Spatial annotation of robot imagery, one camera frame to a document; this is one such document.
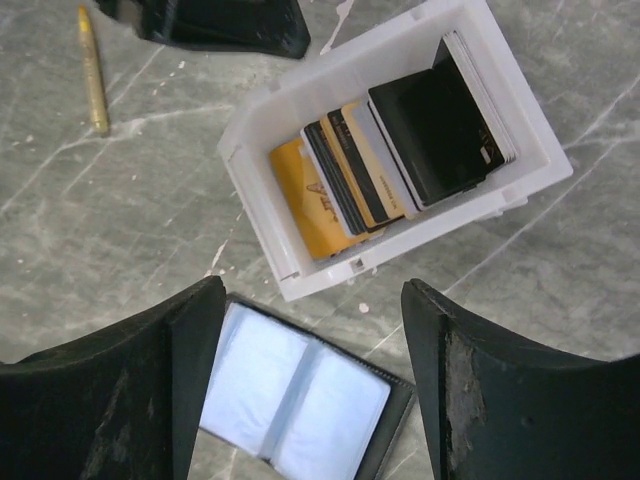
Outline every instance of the pen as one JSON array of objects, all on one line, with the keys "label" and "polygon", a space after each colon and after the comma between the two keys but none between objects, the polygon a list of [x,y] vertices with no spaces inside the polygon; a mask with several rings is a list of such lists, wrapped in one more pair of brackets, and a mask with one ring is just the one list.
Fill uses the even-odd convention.
[{"label": "pen", "polygon": [[78,7],[78,33],[80,45],[82,46],[84,76],[87,82],[87,93],[89,95],[91,123],[96,132],[106,134],[109,132],[109,117],[107,115],[107,103],[102,85],[98,47],[93,35],[89,14],[83,5]]}]

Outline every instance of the floor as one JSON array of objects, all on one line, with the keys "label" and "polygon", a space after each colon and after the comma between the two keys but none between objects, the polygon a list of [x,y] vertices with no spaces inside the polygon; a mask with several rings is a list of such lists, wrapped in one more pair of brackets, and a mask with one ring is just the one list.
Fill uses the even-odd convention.
[{"label": "floor", "polygon": [[[86,335],[206,272],[409,378],[399,292],[412,277],[554,347],[640,351],[637,0],[491,0],[573,177],[291,304],[215,147],[243,95],[294,62],[162,48],[95,14],[114,123],[102,139],[87,124],[76,1],[0,5],[1,361]],[[417,3],[341,1],[301,0],[310,57]],[[199,434],[190,479],[256,478],[278,476]],[[432,478],[417,408],[385,478]]]}]

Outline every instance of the white container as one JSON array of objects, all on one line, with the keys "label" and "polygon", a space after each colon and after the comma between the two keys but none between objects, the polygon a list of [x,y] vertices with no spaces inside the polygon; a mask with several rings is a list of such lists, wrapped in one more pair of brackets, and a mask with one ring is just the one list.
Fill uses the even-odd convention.
[{"label": "white container", "polygon": [[[269,152],[367,89],[431,67],[457,30],[513,136],[518,158],[477,188],[447,199],[375,240],[314,261],[272,173]],[[484,0],[430,0],[250,92],[218,151],[285,300],[344,282],[467,223],[527,202],[573,172]]]}]

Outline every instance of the open box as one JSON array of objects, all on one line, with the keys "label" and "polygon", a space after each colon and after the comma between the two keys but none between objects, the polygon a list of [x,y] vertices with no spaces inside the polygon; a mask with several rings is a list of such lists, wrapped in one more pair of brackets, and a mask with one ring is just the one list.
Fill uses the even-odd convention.
[{"label": "open box", "polygon": [[[269,163],[269,152],[367,89],[429,68],[442,36],[457,30],[518,158],[477,188],[329,259],[311,258]],[[285,300],[342,283],[465,224],[526,203],[573,172],[484,0],[430,0],[250,92],[218,151]]]}]

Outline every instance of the gray marble surface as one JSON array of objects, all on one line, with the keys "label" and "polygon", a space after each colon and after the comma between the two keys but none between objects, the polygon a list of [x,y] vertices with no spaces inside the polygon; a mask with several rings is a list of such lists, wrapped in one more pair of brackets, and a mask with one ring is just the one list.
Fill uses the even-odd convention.
[{"label": "gray marble surface", "polygon": [[[310,57],[416,0],[341,2],[302,0]],[[573,177],[353,285],[287,304],[215,146],[243,95],[294,62],[162,48],[95,15],[114,123],[101,139],[86,123],[76,3],[2,0],[0,361],[86,335],[208,271],[407,377],[399,293],[412,277],[554,347],[601,359],[640,351],[640,3],[490,6]],[[278,476],[199,434],[190,478]],[[417,409],[385,478],[432,478]]]}]

